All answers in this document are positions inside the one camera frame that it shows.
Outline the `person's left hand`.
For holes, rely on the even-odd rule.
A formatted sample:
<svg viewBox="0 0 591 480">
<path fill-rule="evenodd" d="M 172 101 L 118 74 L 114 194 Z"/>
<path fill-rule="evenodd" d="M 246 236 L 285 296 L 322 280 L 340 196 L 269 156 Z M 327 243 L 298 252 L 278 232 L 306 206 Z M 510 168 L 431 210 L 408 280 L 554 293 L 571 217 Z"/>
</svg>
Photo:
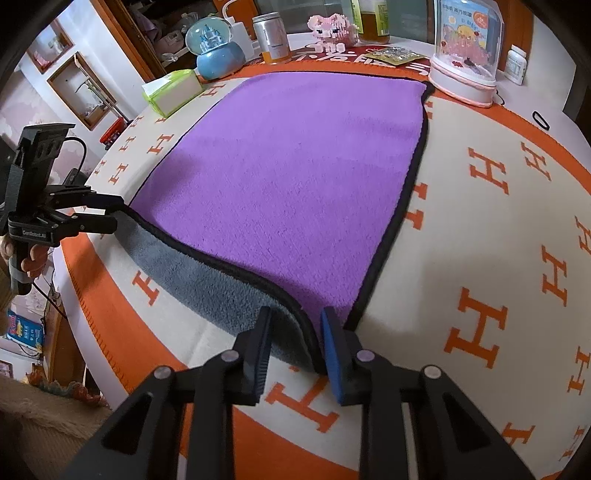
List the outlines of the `person's left hand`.
<svg viewBox="0 0 591 480">
<path fill-rule="evenodd" d="M 22 271 L 31 279 L 39 277 L 48 260 L 49 247 L 35 244 L 31 247 L 29 254 L 21 262 Z M 1 269 L 9 275 L 9 261 L 14 255 L 14 247 L 8 235 L 1 237 Z"/>
</svg>

